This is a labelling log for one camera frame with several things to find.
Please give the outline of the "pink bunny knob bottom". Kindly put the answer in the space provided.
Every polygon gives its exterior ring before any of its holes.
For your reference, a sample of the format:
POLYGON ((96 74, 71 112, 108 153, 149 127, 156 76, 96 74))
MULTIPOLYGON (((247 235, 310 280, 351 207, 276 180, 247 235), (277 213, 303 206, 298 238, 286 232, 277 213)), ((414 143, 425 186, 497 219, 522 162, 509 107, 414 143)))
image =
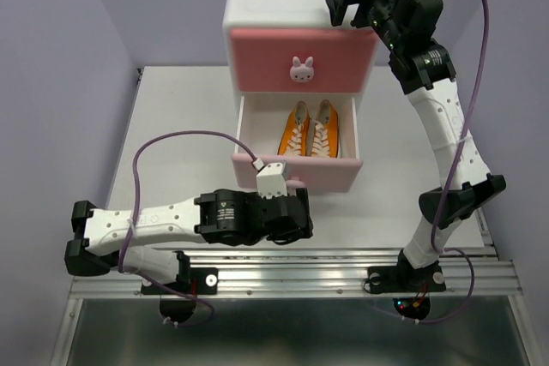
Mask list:
POLYGON ((286 180, 286 186, 289 189, 299 189, 299 188, 303 188, 305 184, 301 182, 298 178, 291 177, 288 180, 286 180))

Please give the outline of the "pink bunny knob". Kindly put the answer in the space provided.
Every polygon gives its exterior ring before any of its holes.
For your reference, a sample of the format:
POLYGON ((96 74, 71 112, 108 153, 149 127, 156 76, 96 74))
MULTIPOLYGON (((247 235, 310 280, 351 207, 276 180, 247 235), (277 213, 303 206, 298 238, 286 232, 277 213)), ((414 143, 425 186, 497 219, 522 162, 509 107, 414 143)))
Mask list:
POLYGON ((290 77, 297 83, 306 83, 313 79, 315 70, 313 67, 314 58, 309 56, 302 63, 298 57, 293 57, 290 77))
POLYGON ((289 189, 299 189, 299 188, 303 188, 305 184, 301 182, 298 178, 291 177, 288 180, 286 180, 286 186, 289 189))

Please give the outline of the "orange sneaker front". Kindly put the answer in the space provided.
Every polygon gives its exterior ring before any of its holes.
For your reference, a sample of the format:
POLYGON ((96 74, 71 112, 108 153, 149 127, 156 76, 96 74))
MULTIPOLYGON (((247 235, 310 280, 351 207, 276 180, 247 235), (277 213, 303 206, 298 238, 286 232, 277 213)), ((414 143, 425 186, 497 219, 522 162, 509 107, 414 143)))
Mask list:
POLYGON ((277 151, 280 156, 305 156, 307 153, 310 114, 304 101, 299 101, 288 116, 277 151))

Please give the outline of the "orange sneaker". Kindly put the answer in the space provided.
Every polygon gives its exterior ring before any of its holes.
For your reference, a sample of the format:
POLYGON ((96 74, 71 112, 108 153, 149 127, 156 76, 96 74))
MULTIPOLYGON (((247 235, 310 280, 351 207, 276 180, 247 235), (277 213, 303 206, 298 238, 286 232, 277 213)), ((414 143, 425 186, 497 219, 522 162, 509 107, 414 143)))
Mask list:
POLYGON ((305 156, 307 153, 310 114, 304 101, 299 101, 288 116, 277 151, 280 156, 305 156))
POLYGON ((335 159, 339 151, 339 115, 332 103, 325 99, 318 107, 310 156, 335 159))

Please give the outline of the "pink bunny knob top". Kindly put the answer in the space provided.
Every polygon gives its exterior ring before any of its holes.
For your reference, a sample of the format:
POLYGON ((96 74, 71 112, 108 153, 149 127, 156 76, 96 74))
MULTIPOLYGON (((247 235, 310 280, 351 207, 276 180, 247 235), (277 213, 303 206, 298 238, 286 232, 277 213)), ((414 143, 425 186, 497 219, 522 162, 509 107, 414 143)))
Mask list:
POLYGON ((313 67, 314 58, 309 56, 302 63, 298 57, 293 57, 290 77, 297 83, 306 83, 313 79, 315 70, 313 67))

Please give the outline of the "light pink bottom drawer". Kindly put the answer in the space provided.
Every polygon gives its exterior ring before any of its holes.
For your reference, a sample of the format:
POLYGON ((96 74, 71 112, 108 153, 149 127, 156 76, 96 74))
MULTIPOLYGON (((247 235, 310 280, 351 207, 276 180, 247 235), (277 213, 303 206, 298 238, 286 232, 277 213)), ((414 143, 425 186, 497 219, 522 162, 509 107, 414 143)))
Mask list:
POLYGON ((286 163, 286 180, 310 191, 347 192, 363 165, 350 94, 245 93, 237 137, 264 164, 286 163))

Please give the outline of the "dark pink top drawer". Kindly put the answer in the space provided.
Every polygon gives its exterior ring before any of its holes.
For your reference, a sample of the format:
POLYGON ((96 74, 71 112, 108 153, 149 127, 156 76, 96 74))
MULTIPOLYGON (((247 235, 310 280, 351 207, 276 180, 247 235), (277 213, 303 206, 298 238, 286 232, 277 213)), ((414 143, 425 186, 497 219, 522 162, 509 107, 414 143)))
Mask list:
POLYGON ((233 79, 241 92, 359 93, 377 50, 371 30, 234 28, 233 79), (290 77, 293 57, 314 58, 306 83, 290 77))

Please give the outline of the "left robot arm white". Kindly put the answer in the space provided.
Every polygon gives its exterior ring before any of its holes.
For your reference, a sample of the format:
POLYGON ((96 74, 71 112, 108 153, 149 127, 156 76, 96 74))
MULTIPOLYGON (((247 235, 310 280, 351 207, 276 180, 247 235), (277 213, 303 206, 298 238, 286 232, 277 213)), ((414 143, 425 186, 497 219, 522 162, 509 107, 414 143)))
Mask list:
POLYGON ((262 240, 287 245, 313 234, 306 189, 270 199, 255 192, 217 189, 197 198, 131 212, 97 208, 90 201, 73 206, 74 233, 64 253, 67 272, 77 277, 108 274, 115 267, 143 273, 181 292, 190 286, 187 259, 180 252, 154 249, 157 243, 253 246, 262 240))

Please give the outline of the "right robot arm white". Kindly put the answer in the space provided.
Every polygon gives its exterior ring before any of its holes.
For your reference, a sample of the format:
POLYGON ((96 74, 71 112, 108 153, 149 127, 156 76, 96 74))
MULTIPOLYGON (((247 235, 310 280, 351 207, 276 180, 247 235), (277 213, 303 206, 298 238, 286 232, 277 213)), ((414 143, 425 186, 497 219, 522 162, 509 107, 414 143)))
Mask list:
POLYGON ((419 115, 437 161, 440 185, 419 197, 422 218, 395 267, 399 286, 413 289, 438 260, 453 231, 503 192, 503 176, 481 158, 458 96, 448 51, 433 37, 443 0, 326 0, 332 26, 357 5, 352 27, 370 27, 389 50, 389 67, 419 115))

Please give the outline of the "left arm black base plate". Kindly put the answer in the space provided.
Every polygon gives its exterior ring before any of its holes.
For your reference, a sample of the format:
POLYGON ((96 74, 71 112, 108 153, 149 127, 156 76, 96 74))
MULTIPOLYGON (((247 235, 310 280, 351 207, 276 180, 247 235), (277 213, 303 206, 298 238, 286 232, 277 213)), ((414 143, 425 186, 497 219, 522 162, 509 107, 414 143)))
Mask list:
POLYGON ((160 296, 159 314, 165 325, 175 328, 195 327, 214 319, 216 309, 205 299, 218 291, 219 270, 215 267, 189 267, 175 280, 161 283, 140 274, 146 283, 143 295, 160 296))

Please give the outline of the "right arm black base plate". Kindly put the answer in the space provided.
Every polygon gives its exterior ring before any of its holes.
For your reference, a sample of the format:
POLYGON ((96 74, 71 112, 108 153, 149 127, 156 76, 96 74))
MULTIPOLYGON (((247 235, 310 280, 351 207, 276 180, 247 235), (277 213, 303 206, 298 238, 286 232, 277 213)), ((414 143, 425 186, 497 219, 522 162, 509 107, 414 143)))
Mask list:
POLYGON ((405 319, 424 321, 431 310, 430 293, 446 291, 441 267, 437 262, 414 269, 407 263, 370 267, 363 290, 372 295, 394 294, 393 305, 405 319))

